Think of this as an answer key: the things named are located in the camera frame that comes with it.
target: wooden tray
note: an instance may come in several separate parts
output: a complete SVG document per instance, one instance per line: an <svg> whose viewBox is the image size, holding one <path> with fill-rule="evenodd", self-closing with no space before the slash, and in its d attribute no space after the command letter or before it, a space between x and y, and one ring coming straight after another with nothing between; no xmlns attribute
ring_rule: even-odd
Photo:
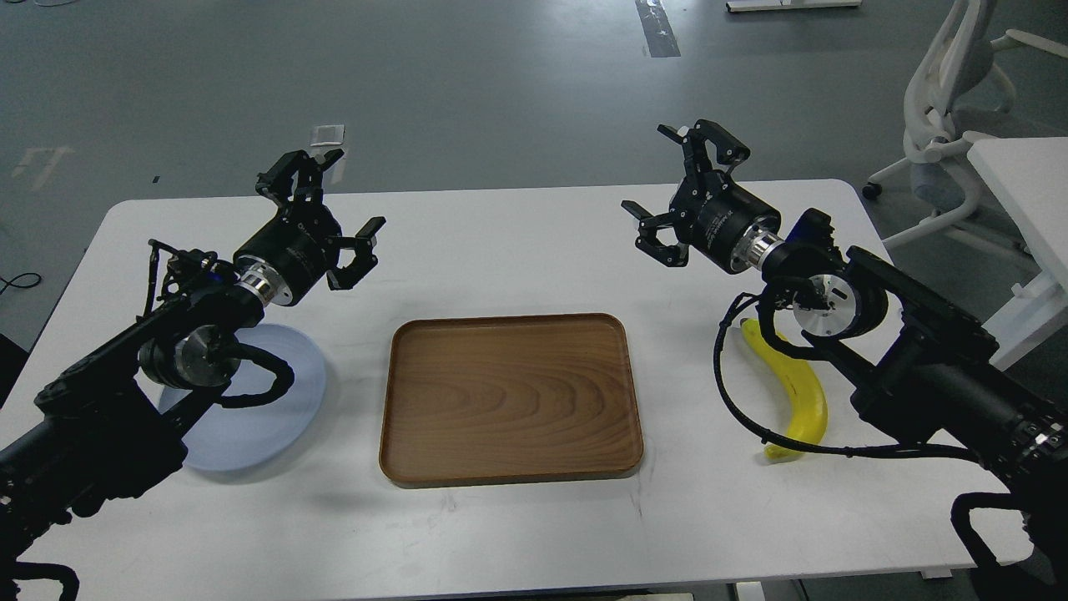
<svg viewBox="0 0 1068 601"><path fill-rule="evenodd" d="M615 478L642 452L611 316L413 321L393 336L379 464L398 486Z"/></svg>

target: table leg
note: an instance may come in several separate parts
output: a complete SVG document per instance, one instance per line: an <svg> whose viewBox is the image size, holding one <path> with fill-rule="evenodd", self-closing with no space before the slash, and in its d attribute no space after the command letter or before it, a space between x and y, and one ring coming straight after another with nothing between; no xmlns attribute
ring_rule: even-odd
<svg viewBox="0 0 1068 601"><path fill-rule="evenodd" d="M952 579L953 572L946 569L920 570L920 578L924 580Z"/></svg>
<svg viewBox="0 0 1068 601"><path fill-rule="evenodd" d="M765 601L764 587L758 582L739 582L731 585L738 601Z"/></svg>
<svg viewBox="0 0 1068 601"><path fill-rule="evenodd" d="M1001 346L990 363L1002 370L1068 323L1068 292L1048 271L1012 291L1009 302L983 325Z"/></svg>

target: black wire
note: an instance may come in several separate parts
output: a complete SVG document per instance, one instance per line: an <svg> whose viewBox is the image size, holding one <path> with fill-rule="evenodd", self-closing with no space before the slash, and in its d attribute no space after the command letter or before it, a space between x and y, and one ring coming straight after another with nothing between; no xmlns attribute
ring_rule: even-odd
<svg viewBox="0 0 1068 601"><path fill-rule="evenodd" d="M148 317L152 313L152 305L156 300L156 279L159 276L159 246L155 239L150 239L152 250L148 252L148 292L144 299L144 313L142 318Z"/></svg>
<svg viewBox="0 0 1068 601"><path fill-rule="evenodd" d="M808 597L808 589L804 586L804 581L798 579L798 584L801 585L801 592L804 594L804 601L812 601L812 598Z"/></svg>
<svg viewBox="0 0 1068 601"><path fill-rule="evenodd" d="M731 415L744 426L747 430L759 437L761 443L767 444L768 442L771 442L781 447L797 452L841 455L847 458L867 457L871 459L910 459L920 457L941 457L946 459L961 459L978 463L978 459L968 449L951 445L932 445L922 443L918 445L896 444L867 447L828 447L789 439L754 422L745 415L738 408L738 406L735 405L734 400L731 399L731 395L727 394L726 385L723 383L721 359L723 355L723 344L726 341L727 330L731 328L731 325L734 323L735 319L737 319L742 312L755 304L757 300L759 300L759 296L743 291L734 299L734 302L727 310L726 315L723 316L723 321L720 322L719 333L716 335L716 345L712 347L712 373L716 376L716 386L720 391L720 397L723 399L723 405L726 406L727 411L731 412Z"/></svg>
<svg viewBox="0 0 1068 601"><path fill-rule="evenodd" d="M957 532L957 538L964 543L968 554L975 560L975 566L980 570L996 570L998 558L994 556L983 537L972 527L969 513L973 509L1018 509L1025 508L1020 504L1020 500L1006 493L964 493L953 502L953 510L949 512L949 522L953 529Z"/></svg>
<svg viewBox="0 0 1068 601"><path fill-rule="evenodd" d="M16 562L12 570L12 579L56 581L63 587L59 601L74 601L78 597L78 575L66 566Z"/></svg>
<svg viewBox="0 0 1068 601"><path fill-rule="evenodd" d="M248 360L274 375L274 382L271 383L270 389L266 393L235 395L218 399L216 402L224 409L254 408L274 402L281 399L296 381L293 368L289 367L289 364L285 363L285 360L272 355L263 349L238 343L232 348L224 350L220 355Z"/></svg>
<svg viewBox="0 0 1068 601"><path fill-rule="evenodd" d="M16 283L18 282L19 278L25 278L25 276L31 276L37 279L33 280L33 282L31 283ZM0 287L0 294L3 294L4 290L7 289L9 287L18 287L20 289L27 289L41 283L41 273L36 271L26 271L22 273L18 273L17 275L11 279L5 279L3 275L0 275L0 281L3 282L3 287Z"/></svg>

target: tray rim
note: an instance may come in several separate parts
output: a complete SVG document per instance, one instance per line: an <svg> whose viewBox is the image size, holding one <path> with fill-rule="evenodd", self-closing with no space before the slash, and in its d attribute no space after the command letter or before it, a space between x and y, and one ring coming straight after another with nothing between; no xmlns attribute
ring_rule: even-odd
<svg viewBox="0 0 1068 601"><path fill-rule="evenodd" d="M427 328L434 326L443 327L456 327L461 328L465 325L471 325L472 322L540 322L540 321L576 321L582 319L597 319L608 322L613 330L615 330L619 336L621 350L624 358L624 370L627 382L630 384L629 391L629 405L632 409L632 415L634 418L633 428L638 433L638 444L634 446L637 453L633 455L633 459L628 462L626 466L621 470L612 471L581 471L581 472L551 472L541 474L524 474L522 476L478 476L472 478L425 478L425 477L411 477L407 475L400 475L395 473L386 461L386 436L389 431L390 425L390 407L393 399L393 388L395 371L393 369L393 359L396 357L397 347L400 344L404 336L408 335L412 330L420 328ZM496 316L496 317L477 317L477 318L431 318L431 319L419 319L411 320L404 323L393 333L393 339L390 344L390 366L389 373L387 375L386 381L386 399L382 408L382 431L379 437L378 442L378 468L382 471L382 474L390 479L391 483L400 488L444 488L444 487L462 487L462 486L488 486L488 485L502 485L502 484L532 484L532 483L554 483L554 481L574 481L574 480L600 480L600 479L617 479L626 478L632 476L645 458L645 436L642 430L642 420L638 408L638 391L634 386L634 375L630 365L630 347L627 344L627 330L623 326L623 322L618 318L610 314L593 312L593 313L582 313L582 314L539 314L533 316Z"/></svg>

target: chair backrest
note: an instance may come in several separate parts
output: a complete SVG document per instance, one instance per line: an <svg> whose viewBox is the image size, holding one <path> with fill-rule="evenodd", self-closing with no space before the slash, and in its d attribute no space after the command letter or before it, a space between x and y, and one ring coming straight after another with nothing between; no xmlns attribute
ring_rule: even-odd
<svg viewBox="0 0 1068 601"><path fill-rule="evenodd" d="M993 66L993 48L985 39L996 0L956 0L905 92L906 154L932 140L956 139L947 118L961 94L974 88Z"/></svg>

